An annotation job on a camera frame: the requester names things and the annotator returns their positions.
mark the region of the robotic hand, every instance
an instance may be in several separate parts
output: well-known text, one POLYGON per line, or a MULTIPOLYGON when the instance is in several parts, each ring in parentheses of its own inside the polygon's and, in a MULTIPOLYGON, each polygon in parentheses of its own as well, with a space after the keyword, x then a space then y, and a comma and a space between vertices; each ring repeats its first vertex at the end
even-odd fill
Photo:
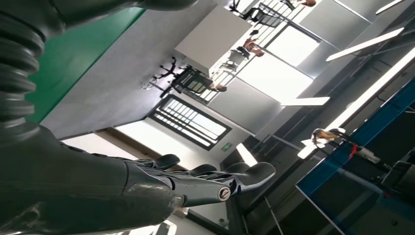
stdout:
POLYGON ((39 69, 45 41, 127 7, 179 10, 197 0, 0 1, 0 234, 114 233, 163 222, 180 208, 227 200, 261 186, 269 164, 203 165, 166 171, 178 162, 131 161, 59 143, 24 95, 39 69))

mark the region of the desk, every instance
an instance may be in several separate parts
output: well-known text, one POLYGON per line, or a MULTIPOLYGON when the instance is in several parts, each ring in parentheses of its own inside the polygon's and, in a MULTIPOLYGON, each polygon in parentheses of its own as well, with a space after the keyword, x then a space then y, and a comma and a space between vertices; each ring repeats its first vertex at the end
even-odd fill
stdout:
POLYGON ((226 61, 228 52, 243 45, 252 25, 221 5, 217 6, 175 48, 185 62, 212 76, 226 61))

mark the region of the fluorescent light panel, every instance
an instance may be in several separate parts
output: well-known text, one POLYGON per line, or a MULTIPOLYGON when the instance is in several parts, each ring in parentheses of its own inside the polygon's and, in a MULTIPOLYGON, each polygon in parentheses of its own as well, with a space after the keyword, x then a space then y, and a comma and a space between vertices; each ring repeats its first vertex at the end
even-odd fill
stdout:
MULTIPOLYGON (((352 115, 354 115, 360 107, 362 107, 369 99, 371 99, 379 90, 381 90, 392 78, 396 76, 403 68, 415 58, 415 47, 400 59, 389 71, 387 71, 379 80, 377 80, 369 89, 367 89, 356 101, 354 101, 343 113, 341 113, 330 125, 325 129, 330 130, 342 126, 352 115)), ((297 156, 302 159, 307 158, 313 151, 315 146, 306 146, 297 156)))
POLYGON ((253 166, 258 163, 256 159, 252 156, 252 154, 246 149, 246 147, 242 143, 238 144, 236 146, 236 149, 238 150, 242 159, 248 166, 253 166))
POLYGON ((321 106, 324 105, 329 99, 330 97, 292 99, 281 102, 281 106, 321 106))
POLYGON ((399 3, 403 2, 404 0, 395 0, 389 4, 386 4, 385 6, 382 6, 379 10, 377 10, 377 12, 375 13, 376 15, 379 15, 380 13, 388 10, 391 7, 394 7, 396 5, 398 5, 399 3))
POLYGON ((340 52, 338 52, 338 53, 336 53, 336 54, 332 54, 332 55, 330 55, 330 56, 326 59, 326 61, 327 61, 327 62, 329 62, 329 61, 332 61, 332 60, 338 59, 338 58, 343 57, 343 56, 345 56, 345 55, 352 54, 352 53, 354 53, 354 52, 357 52, 357 51, 360 51, 360 50, 362 50, 362 49, 365 49, 365 48, 367 48, 367 47, 369 47, 369 46, 372 46, 372 45, 375 45, 375 44, 381 43, 381 42, 383 42, 383 41, 386 41, 386 40, 388 40, 388 39, 391 39, 391 38, 393 38, 393 37, 396 37, 396 36, 398 36, 398 35, 399 35, 399 34, 400 34, 400 33, 401 33, 404 29, 405 29, 404 27, 403 27, 403 28, 400 28, 400 29, 397 29, 397 30, 392 31, 392 32, 390 32, 390 33, 387 33, 387 34, 384 34, 384 35, 379 36, 379 37, 377 37, 377 38, 374 38, 374 39, 371 39, 371 40, 369 40, 369 41, 366 41, 366 42, 364 42, 364 43, 360 43, 359 45, 356 45, 356 46, 354 46, 354 47, 348 48, 348 49, 346 49, 346 50, 342 50, 342 51, 340 51, 340 52))

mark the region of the green wall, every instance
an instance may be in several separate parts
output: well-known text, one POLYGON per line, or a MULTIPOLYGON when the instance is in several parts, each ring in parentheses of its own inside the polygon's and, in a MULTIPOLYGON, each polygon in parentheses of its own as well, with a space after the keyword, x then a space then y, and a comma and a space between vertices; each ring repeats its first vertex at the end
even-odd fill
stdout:
POLYGON ((40 123, 102 54, 144 12, 129 8, 52 38, 40 58, 40 71, 31 76, 37 85, 27 100, 35 104, 28 120, 40 123))

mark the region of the window frame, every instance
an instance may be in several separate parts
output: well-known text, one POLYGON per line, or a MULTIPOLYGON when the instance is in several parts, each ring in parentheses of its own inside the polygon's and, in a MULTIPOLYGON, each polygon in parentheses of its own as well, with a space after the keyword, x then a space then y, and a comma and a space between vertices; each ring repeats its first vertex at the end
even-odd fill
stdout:
POLYGON ((207 113, 203 112, 202 110, 200 110, 199 108, 195 107, 194 105, 184 101, 183 99, 181 99, 180 97, 174 95, 174 94, 169 94, 166 98, 162 99, 157 105, 156 107, 147 115, 148 118, 154 120, 155 122, 157 122, 158 124, 166 127, 167 129, 173 131, 174 133, 182 136, 183 138, 191 141, 192 143, 198 145, 199 147, 209 151, 211 150, 221 139, 223 139, 223 137, 225 137, 231 130, 232 128, 230 128, 229 126, 227 126, 226 124, 222 123, 221 121, 213 118, 212 116, 208 115, 207 113), (188 126, 190 125, 183 125, 183 123, 179 123, 179 121, 175 120, 175 118, 169 117, 169 115, 166 115, 165 113, 167 113, 166 110, 163 110, 163 107, 165 107, 169 102, 171 102, 172 100, 175 100, 177 102, 179 102, 180 104, 190 108, 191 110, 195 111, 197 113, 197 115, 202 115, 205 118, 211 120, 212 122, 224 127, 224 131, 217 136, 217 138, 214 140, 216 142, 212 142, 208 139, 204 139, 204 137, 199 136, 197 133, 194 133, 193 130, 190 130, 188 128, 188 126), (170 123, 167 123, 167 121, 163 121, 160 118, 157 117, 161 116, 163 118, 165 118, 166 120, 170 121, 170 123, 174 123, 174 125, 172 126, 170 123), (206 146, 203 143, 201 143, 200 141, 198 141, 197 139, 193 138, 190 135, 187 135, 186 133, 184 133, 183 131, 179 130, 178 128, 174 127, 174 126, 179 126, 182 128, 182 130, 186 130, 188 132, 191 132, 192 134, 196 135, 197 137, 201 138, 203 141, 208 142, 210 145, 206 146))

